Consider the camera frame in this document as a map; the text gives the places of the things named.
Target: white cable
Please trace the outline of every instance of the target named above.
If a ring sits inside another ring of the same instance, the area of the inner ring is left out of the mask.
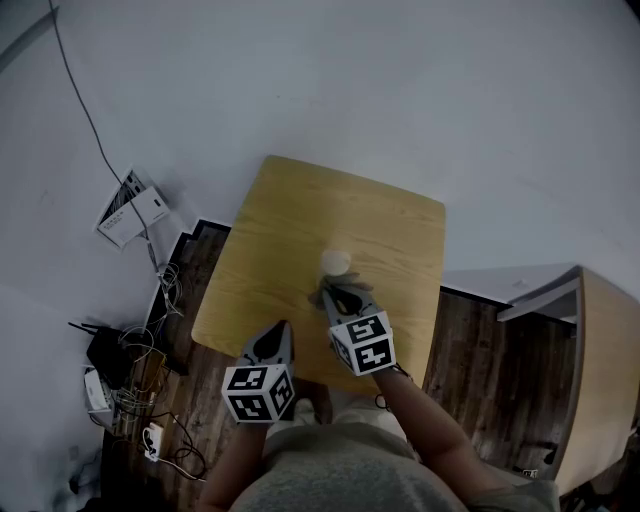
[[[198,482],[206,482],[206,480],[203,480],[202,478],[196,478],[195,476],[191,475],[190,473],[187,473],[184,469],[182,469],[180,466],[178,466],[177,464],[174,464],[171,461],[168,461],[168,460],[165,460],[165,459],[158,459],[158,462],[164,462],[165,464],[169,464],[170,466],[173,466],[178,471],[180,471],[180,473],[182,473],[184,476],[186,476],[189,480],[194,480],[194,481],[198,481]]]

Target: white power adapter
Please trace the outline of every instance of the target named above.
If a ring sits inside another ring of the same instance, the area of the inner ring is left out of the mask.
[[[144,456],[156,462],[160,456],[162,446],[162,434],[164,429],[155,423],[149,423],[148,427],[142,429],[142,443],[144,444]]]

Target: desk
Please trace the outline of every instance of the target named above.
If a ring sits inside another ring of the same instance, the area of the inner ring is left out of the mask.
[[[376,181],[270,156],[247,194],[207,287],[194,341],[238,357],[256,333],[292,324],[295,375],[374,394],[329,348],[326,314],[309,303],[325,249],[351,254],[352,271],[387,311],[400,365],[421,384],[435,325],[445,211]]]
[[[571,301],[578,332],[576,361],[569,413],[552,468],[561,494],[622,457],[640,385],[640,304],[586,268],[575,267],[517,299],[498,320],[531,311],[572,316]]]

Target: person's right arm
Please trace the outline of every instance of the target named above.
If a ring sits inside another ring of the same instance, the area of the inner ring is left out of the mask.
[[[484,465],[460,425],[408,377],[387,368],[373,378],[425,466],[463,502],[511,487]]]

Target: wooden desk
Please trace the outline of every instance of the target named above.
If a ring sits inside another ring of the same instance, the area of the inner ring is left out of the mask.
[[[498,319],[534,310],[562,316],[570,313],[571,300],[578,332],[576,360],[569,413],[552,468],[561,494],[622,457],[640,385],[640,304],[586,268],[575,267],[517,299]]]
[[[325,249],[351,254],[394,330],[398,362],[421,384],[436,319],[444,206],[351,174],[275,156],[256,177],[207,287],[193,339],[237,357],[257,332],[291,322],[295,375],[373,394],[329,349],[326,314],[308,301]]]

